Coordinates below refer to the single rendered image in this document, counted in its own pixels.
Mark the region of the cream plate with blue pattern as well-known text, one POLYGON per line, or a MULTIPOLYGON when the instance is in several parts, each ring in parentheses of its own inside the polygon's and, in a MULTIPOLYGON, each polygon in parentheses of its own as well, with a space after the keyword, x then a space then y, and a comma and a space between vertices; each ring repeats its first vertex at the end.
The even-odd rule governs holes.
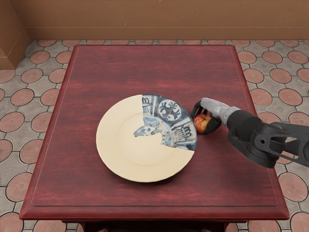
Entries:
POLYGON ((135 182, 156 182, 182 170, 197 146, 190 114, 159 95, 136 95, 112 106, 102 117, 96 145, 104 164, 135 182))

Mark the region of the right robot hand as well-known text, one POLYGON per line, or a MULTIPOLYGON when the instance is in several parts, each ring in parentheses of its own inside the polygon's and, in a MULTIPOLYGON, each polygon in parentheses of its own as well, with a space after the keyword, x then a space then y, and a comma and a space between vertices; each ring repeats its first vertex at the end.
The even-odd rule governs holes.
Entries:
POLYGON ((209 134, 217 130, 221 124, 227 126, 227 120, 231 114, 240 110, 237 107, 229 106, 223 102, 202 98, 197 102, 192 110, 191 117, 194 118, 200 114, 206 114, 211 117, 211 120, 207 124, 206 131, 203 134, 209 134))

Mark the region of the red yellow apple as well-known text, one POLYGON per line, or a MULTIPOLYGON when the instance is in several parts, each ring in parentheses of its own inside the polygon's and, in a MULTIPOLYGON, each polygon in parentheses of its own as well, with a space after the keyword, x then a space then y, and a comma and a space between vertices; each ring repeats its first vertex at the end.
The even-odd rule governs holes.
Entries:
POLYGON ((206 131, 207 124, 211 120, 211 117, 206 114, 200 114, 194 118, 194 124, 198 133, 203 134, 206 131))

